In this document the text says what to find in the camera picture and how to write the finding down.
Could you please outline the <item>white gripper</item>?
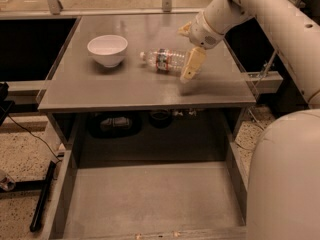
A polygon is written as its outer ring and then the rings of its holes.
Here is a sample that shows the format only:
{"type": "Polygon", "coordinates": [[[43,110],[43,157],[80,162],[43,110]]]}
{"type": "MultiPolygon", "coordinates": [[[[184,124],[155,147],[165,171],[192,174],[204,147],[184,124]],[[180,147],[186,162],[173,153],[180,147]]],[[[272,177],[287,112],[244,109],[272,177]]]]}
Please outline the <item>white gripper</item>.
{"type": "Polygon", "coordinates": [[[192,21],[181,26],[177,33],[184,37],[189,36],[190,42],[199,46],[186,53],[186,61],[181,71],[180,81],[187,83],[199,72],[204,63],[206,59],[205,49],[213,49],[224,36],[209,26],[203,11],[199,12],[192,21]]]}

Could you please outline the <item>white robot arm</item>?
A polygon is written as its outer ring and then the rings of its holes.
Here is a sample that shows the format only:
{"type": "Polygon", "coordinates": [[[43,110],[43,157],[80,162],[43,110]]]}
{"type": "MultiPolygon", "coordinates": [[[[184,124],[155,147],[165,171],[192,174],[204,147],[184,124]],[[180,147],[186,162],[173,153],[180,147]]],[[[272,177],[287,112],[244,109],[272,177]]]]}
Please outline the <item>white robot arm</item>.
{"type": "Polygon", "coordinates": [[[246,240],[320,240],[320,28],[289,0],[212,0],[179,34],[193,44],[190,81],[233,27],[254,18],[284,66],[278,92],[296,111],[271,123],[254,149],[246,240]]]}

